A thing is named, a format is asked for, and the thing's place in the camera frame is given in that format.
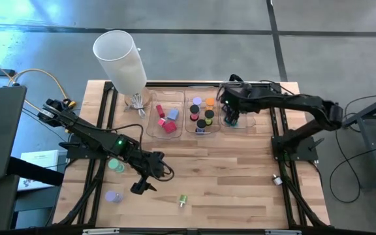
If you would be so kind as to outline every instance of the pink block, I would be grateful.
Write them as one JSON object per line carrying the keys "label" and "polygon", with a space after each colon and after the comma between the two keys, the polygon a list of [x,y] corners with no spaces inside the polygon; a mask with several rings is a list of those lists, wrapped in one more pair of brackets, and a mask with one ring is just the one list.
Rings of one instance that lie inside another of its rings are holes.
{"label": "pink block", "polygon": [[157,122],[157,124],[159,124],[161,127],[163,127],[163,126],[165,125],[165,123],[166,123],[166,121],[165,121],[165,119],[163,119],[163,118],[161,118],[161,119]]}
{"label": "pink block", "polygon": [[157,109],[157,113],[159,114],[159,117],[164,118],[165,117],[165,113],[163,112],[162,106],[160,104],[158,104],[156,106],[156,109]]}
{"label": "pink block", "polygon": [[166,131],[166,133],[168,134],[176,131],[176,125],[173,121],[170,121],[167,124],[165,124],[163,128],[164,128],[164,131]]}

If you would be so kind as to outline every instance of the wooden table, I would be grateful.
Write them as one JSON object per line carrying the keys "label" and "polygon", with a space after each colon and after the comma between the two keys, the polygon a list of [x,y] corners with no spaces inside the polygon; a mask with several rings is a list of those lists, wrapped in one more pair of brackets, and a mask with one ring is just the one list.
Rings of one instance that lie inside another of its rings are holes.
{"label": "wooden table", "polygon": [[[104,82],[88,81],[82,103],[80,117],[94,125]],[[299,93],[296,82],[281,84]],[[109,106],[107,103],[104,125]],[[145,120],[134,118],[135,111],[123,112],[124,107],[123,95],[119,95],[113,127],[130,123],[147,127],[148,116]],[[291,129],[306,123],[303,112],[286,112]],[[135,195],[129,190],[139,179],[133,169],[126,166],[125,173],[119,174],[107,168],[97,227],[287,228],[282,189],[272,182],[272,175],[278,175],[279,169],[272,157],[270,137],[273,133],[269,111],[253,114],[253,118],[256,121],[253,127],[234,131],[222,126],[219,132],[209,136],[198,136],[184,129],[179,138],[161,140],[148,136],[145,130],[143,148],[163,151],[164,160],[174,169],[176,176],[169,182],[149,178],[148,181],[157,188],[157,192],[146,191],[143,195]],[[140,129],[131,127],[123,129],[121,133],[138,139]],[[316,170],[307,162],[296,164],[303,197],[319,218],[329,224]],[[87,165],[88,160],[78,160],[67,169],[54,222],[62,220],[82,194]],[[104,194],[108,190],[123,193],[123,201],[120,204],[105,201]],[[187,195],[188,199],[187,204],[180,208],[178,200],[182,194]],[[291,198],[294,218],[298,222],[296,202],[293,196]],[[91,196],[86,219],[90,215],[92,200]]]}

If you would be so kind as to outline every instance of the cable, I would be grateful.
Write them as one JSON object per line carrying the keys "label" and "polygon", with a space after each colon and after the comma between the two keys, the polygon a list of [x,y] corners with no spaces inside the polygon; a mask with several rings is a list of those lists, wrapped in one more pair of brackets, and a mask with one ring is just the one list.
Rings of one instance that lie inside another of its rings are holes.
{"label": "cable", "polygon": [[54,166],[45,166],[43,168],[50,168],[50,167],[55,167],[55,166],[63,166],[63,165],[67,165],[68,163],[61,163],[61,164],[57,164],[57,165],[54,165]]}
{"label": "cable", "polygon": [[345,162],[348,163],[349,167],[351,168],[353,174],[355,175],[355,178],[356,178],[356,181],[358,182],[358,194],[352,199],[352,200],[348,200],[348,201],[345,201],[345,200],[341,200],[339,199],[333,192],[333,189],[332,189],[332,174],[330,175],[330,191],[332,192],[332,195],[334,196],[334,198],[336,198],[338,201],[342,202],[342,203],[352,203],[356,200],[358,200],[359,196],[360,196],[360,181],[359,181],[359,177],[358,175],[356,174],[353,166],[351,165],[351,163],[349,162],[348,158],[346,157],[345,153],[343,152],[342,150],[342,147],[340,146],[340,143],[339,143],[339,139],[337,138],[337,131],[335,131],[335,136],[336,136],[336,142],[337,142],[337,146],[339,147],[339,150],[340,150],[340,153],[342,154],[343,158],[345,158]]}
{"label": "cable", "polygon": [[26,108],[23,108],[22,112],[23,112],[25,115],[27,115],[27,116],[33,118],[35,121],[37,121],[38,123],[40,123],[43,127],[45,127],[46,129],[48,129],[49,131],[53,132],[53,133],[54,133],[55,135],[57,135],[61,140],[63,140],[64,142],[66,142],[66,140],[65,140],[64,138],[62,138],[62,136],[60,136],[59,134],[57,134],[56,132],[54,132],[53,130],[51,130],[49,127],[47,127],[45,124],[43,124],[43,123],[42,123],[41,121],[39,121],[38,119],[35,119],[32,115],[34,115],[34,116],[36,116],[36,117],[37,117],[37,115],[34,114],[34,113],[32,113],[32,111],[30,111],[30,110],[28,110],[28,109],[26,109]]}
{"label": "cable", "polygon": [[281,86],[281,84],[279,84],[277,82],[274,82],[274,81],[271,81],[271,80],[260,80],[259,82],[270,82],[270,83],[273,83],[273,84],[279,86],[280,88],[284,89],[285,91],[288,91],[291,95],[295,95],[293,92],[285,89],[285,87]]}
{"label": "cable", "polygon": [[[27,73],[27,72],[30,72],[30,71],[38,71],[38,72],[42,72],[44,74],[46,74],[47,76],[49,76],[50,78],[52,78],[55,83],[57,84],[57,86],[59,87],[60,91],[62,92],[63,94],[63,97],[65,99],[67,99],[67,96],[66,96],[66,93],[65,91],[63,90],[62,86],[60,85],[59,81],[57,80],[57,78],[55,78],[53,75],[51,75],[50,73],[44,71],[44,70],[41,70],[41,69],[26,69],[26,70],[23,70],[21,72],[19,72],[18,74],[15,74],[13,77],[11,77],[10,75],[7,74],[7,72],[5,72],[1,67],[0,67],[0,71],[3,72],[5,74],[5,76],[7,76],[7,78],[9,79],[8,81],[8,84],[7,86],[10,86],[11,82],[12,83],[16,83],[17,82],[17,79]],[[28,105],[30,105],[31,107],[33,107],[35,110],[39,111],[40,112],[40,108],[37,108],[34,104],[30,103],[27,99],[24,100],[24,102],[26,102]]]}
{"label": "cable", "polygon": [[[355,99],[355,100],[353,100],[353,101],[347,103],[347,104],[346,104],[346,107],[345,107],[345,119],[347,120],[347,108],[349,107],[350,104],[352,104],[353,102],[356,102],[356,101],[360,101],[360,100],[362,100],[362,99],[374,98],[374,97],[376,97],[376,95],[369,95],[369,96],[366,96],[366,97],[360,97],[360,98],[357,98],[357,99]],[[359,130],[356,130],[355,128],[353,128],[353,127],[351,127],[351,126],[349,126],[349,128],[350,128],[352,131],[355,131],[355,132],[360,133]]]}
{"label": "cable", "polygon": [[314,168],[316,169],[317,173],[319,174],[319,178],[320,178],[320,184],[321,184],[321,187],[323,188],[323,181],[322,181],[322,178],[321,178],[321,173],[320,173],[320,170],[319,168],[317,167],[316,164],[314,164],[313,161],[308,161],[308,163],[310,163],[311,165],[314,166]]}
{"label": "cable", "polygon": [[[339,145],[339,140],[337,139],[337,131],[336,131],[336,141],[337,141],[337,144]],[[356,172],[354,171],[354,169],[353,169],[353,167],[352,167],[352,165],[351,165],[351,163],[350,163],[349,161],[350,161],[351,159],[354,159],[355,157],[359,157],[359,156],[361,156],[361,155],[364,155],[364,154],[367,154],[367,153],[371,153],[371,152],[373,152],[373,151],[376,151],[376,148],[375,148],[375,149],[372,149],[372,150],[369,150],[369,151],[365,151],[365,152],[363,152],[363,153],[359,153],[358,155],[355,155],[355,156],[350,157],[350,158],[347,158],[347,157],[345,156],[345,154],[344,154],[344,152],[343,152],[343,150],[342,150],[342,148],[341,148],[340,145],[339,145],[339,149],[340,149],[340,152],[342,153],[343,157],[345,158],[345,160],[342,161],[341,163],[339,163],[339,164],[333,169],[332,173],[330,173],[329,188],[330,188],[330,192],[332,192],[332,195],[334,196],[334,198],[336,198],[338,201],[340,201],[340,202],[342,202],[342,203],[352,203],[352,202],[358,200],[358,198],[359,198],[359,196],[360,196],[360,188],[361,188],[361,186],[360,186],[360,181],[359,181],[358,175],[357,175]],[[343,163],[348,163],[348,164],[349,164],[350,168],[352,169],[352,171],[353,171],[353,173],[354,173],[354,175],[355,175],[355,177],[356,177],[356,180],[358,181],[358,194],[355,196],[354,199],[352,199],[352,200],[347,200],[347,201],[339,199],[339,198],[334,194],[333,189],[332,189],[332,176],[333,176],[333,173],[334,173],[334,172],[339,168],[339,166],[341,166]]]}

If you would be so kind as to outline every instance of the gray floor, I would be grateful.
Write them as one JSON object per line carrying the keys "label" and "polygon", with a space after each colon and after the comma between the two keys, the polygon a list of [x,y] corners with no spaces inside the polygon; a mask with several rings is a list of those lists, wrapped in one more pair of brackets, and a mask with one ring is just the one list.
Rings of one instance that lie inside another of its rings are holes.
{"label": "gray floor", "polygon": [[[279,30],[376,31],[374,0],[273,0]],[[265,0],[0,0],[0,24],[135,29],[247,29],[270,30]],[[86,81],[106,79],[92,54],[99,34],[0,32],[0,65],[21,71],[44,69],[62,83],[68,95],[81,101]],[[270,35],[134,34],[150,80],[225,80],[239,74],[246,80],[280,81],[274,42]],[[376,94],[376,37],[281,37],[288,81],[299,82],[301,92],[332,99],[341,105]],[[0,86],[7,83],[0,78]],[[61,98],[57,86],[43,74],[31,72],[20,83],[27,98],[42,105]],[[354,103],[358,111],[373,99]],[[67,135],[55,129],[63,138]],[[339,131],[348,156],[363,152],[362,138]],[[376,232],[376,190],[363,190],[358,201],[343,204],[333,198],[328,177],[342,156],[334,133],[317,137],[324,195],[331,224],[338,228]],[[59,149],[60,139],[28,116],[22,116],[13,155]],[[361,180],[370,178],[367,158],[353,162]],[[343,200],[356,194],[356,181],[347,166],[334,176],[333,190]],[[19,215],[19,227],[26,227]]]}

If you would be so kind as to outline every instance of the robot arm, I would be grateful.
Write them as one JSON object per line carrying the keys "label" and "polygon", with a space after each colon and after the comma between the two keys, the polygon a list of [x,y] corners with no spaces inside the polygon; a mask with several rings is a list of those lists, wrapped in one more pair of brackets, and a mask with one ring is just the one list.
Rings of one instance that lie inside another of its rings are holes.
{"label": "robot arm", "polygon": [[38,117],[52,127],[66,128],[80,139],[79,143],[60,143],[60,146],[77,153],[72,155],[77,155],[81,159],[113,157],[128,163],[141,176],[140,181],[132,186],[132,193],[141,195],[147,189],[156,191],[146,182],[147,178],[151,176],[160,180],[159,178],[165,176],[165,167],[170,172],[173,171],[163,161],[163,152],[143,151],[137,140],[124,134],[113,133],[111,130],[97,128],[78,117],[61,101],[48,99]]}
{"label": "robot arm", "polygon": [[309,112],[314,120],[296,130],[289,130],[277,139],[278,145],[289,153],[296,153],[300,142],[322,130],[334,131],[341,127],[343,109],[332,101],[325,101],[318,96],[286,95],[275,89],[252,87],[242,83],[240,87],[223,84],[223,93],[217,100],[223,104],[226,112],[225,121],[235,125],[239,115],[256,112],[267,108],[285,108]]}

